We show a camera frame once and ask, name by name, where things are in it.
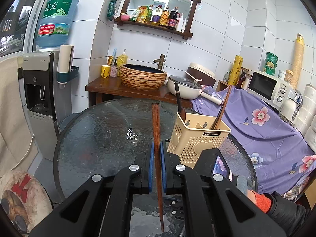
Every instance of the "pan handle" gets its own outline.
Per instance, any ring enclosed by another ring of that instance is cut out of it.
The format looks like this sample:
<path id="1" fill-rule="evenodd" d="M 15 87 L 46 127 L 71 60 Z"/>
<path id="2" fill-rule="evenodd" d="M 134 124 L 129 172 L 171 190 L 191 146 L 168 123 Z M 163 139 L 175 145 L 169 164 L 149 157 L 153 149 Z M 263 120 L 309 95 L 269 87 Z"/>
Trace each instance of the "pan handle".
<path id="1" fill-rule="evenodd" d="M 214 97 L 212 95 L 209 95 L 206 92 L 202 91 L 201 92 L 201 96 L 206 98 L 206 99 L 208 99 L 208 100 L 210 100 L 210 101 L 212 101 L 212 102 L 214 102 L 214 103 L 216 103 L 217 105 L 221 105 L 222 104 L 222 100 L 221 99 L 219 99 L 217 97 Z"/>

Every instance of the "microwave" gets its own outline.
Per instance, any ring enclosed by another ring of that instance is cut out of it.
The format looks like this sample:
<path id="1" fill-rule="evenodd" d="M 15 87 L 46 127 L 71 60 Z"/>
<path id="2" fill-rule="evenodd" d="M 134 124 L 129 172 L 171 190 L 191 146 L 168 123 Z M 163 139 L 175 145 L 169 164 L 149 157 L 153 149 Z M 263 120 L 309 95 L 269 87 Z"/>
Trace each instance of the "microwave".
<path id="1" fill-rule="evenodd" d="M 277 111 L 284 101 L 288 98 L 294 99 L 296 96 L 290 83 L 262 71 L 253 71 L 247 91 L 258 96 Z"/>

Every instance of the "window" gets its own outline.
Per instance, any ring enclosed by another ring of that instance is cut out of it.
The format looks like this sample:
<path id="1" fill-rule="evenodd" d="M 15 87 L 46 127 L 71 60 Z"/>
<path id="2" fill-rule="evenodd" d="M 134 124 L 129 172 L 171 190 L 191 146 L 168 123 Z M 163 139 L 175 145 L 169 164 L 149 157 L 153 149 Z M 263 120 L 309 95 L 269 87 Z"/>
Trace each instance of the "window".
<path id="1" fill-rule="evenodd" d="M 26 26 L 35 0 L 15 0 L 0 23 L 0 57 L 23 50 Z"/>

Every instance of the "blue gripper pad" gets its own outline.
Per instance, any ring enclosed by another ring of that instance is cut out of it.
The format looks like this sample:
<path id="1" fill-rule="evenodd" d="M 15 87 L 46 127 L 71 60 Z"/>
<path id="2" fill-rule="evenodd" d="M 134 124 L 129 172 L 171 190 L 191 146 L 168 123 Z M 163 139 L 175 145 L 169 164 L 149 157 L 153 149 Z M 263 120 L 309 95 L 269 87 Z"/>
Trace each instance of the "blue gripper pad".
<path id="1" fill-rule="evenodd" d="M 165 164 L 165 150 L 163 142 L 160 142 L 160 155 L 161 155 L 161 174 L 162 174 L 162 188 L 166 193 L 167 181 L 166 181 L 166 164 Z"/>
<path id="2" fill-rule="evenodd" d="M 153 186 L 153 177 L 154 177 L 154 142 L 151 142 L 151 151 L 150 151 L 150 162 L 148 170 L 148 189 L 151 193 L 151 188 Z"/>

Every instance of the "yellow soap bottle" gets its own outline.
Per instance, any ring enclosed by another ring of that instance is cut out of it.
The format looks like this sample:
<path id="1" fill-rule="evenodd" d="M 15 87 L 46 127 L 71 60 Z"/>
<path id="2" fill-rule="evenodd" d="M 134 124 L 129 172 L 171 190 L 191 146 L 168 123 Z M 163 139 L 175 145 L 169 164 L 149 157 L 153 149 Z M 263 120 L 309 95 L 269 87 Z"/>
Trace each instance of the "yellow soap bottle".
<path id="1" fill-rule="evenodd" d="M 118 76 L 119 76 L 119 68 L 121 65 L 124 65 L 127 63 L 127 55 L 126 55 L 126 49 L 124 49 L 124 52 L 118 56 L 118 59 L 116 61 L 117 68 L 118 68 Z"/>

